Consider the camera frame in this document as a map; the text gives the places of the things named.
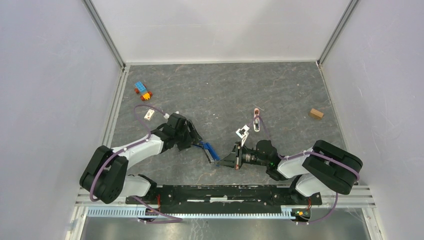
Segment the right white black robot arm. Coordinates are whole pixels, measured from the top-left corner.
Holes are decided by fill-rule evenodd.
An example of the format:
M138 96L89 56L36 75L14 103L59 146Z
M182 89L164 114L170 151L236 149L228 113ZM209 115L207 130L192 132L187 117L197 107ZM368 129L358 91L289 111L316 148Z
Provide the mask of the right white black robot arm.
M307 150L294 155L279 155L270 140L260 140L255 148L236 142L232 151L219 160L219 165L239 170L243 165L266 168L266 174L275 181L293 179L289 199L302 204L315 193L332 190L350 194L360 179L363 162L357 156L327 142L317 140Z

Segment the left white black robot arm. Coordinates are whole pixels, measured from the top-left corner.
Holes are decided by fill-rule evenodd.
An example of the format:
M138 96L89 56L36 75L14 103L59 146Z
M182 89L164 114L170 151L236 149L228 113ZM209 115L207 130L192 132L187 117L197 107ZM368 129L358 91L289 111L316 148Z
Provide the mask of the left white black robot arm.
M172 113L167 122L148 132L141 139L120 147L99 146L93 153L79 180L89 192L90 200L105 204L118 197L137 196L145 204L157 198L154 182L143 175L128 175L135 164L177 147L185 150L202 141L191 120Z

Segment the blue stapler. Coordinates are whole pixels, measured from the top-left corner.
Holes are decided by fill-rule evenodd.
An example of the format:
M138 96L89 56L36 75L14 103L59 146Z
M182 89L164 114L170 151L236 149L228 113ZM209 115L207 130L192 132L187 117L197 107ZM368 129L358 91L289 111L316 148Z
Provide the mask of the blue stapler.
M194 143L193 146L203 150L209 164L217 165L221 160L215 149L208 142L200 141L198 143Z

